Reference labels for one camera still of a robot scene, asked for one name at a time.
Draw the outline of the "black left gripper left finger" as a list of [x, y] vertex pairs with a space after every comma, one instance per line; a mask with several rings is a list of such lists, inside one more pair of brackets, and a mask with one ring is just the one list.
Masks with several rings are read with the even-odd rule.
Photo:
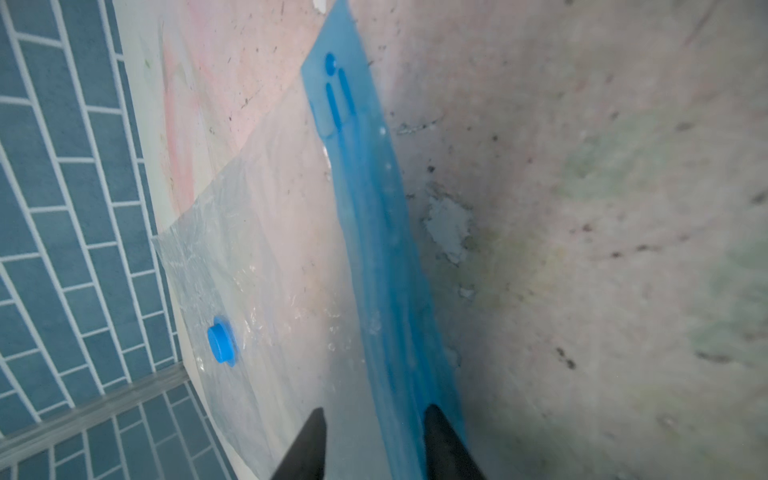
[[314, 409], [299, 431], [272, 480], [323, 480], [325, 477], [327, 423], [324, 410]]

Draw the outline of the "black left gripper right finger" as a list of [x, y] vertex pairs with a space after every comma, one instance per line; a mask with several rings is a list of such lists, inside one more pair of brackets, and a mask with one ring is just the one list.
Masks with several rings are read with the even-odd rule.
[[430, 404], [424, 415], [426, 474], [429, 480], [484, 480], [443, 411]]

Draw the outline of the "clear vacuum bag blue zip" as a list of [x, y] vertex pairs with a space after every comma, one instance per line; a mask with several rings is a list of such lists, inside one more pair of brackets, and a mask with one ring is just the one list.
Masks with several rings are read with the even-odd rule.
[[[311, 412], [329, 479], [426, 477], [424, 415], [463, 430], [406, 194], [349, 5], [300, 78], [157, 241], [219, 437], [257, 478]], [[226, 319], [237, 362], [207, 329]]]

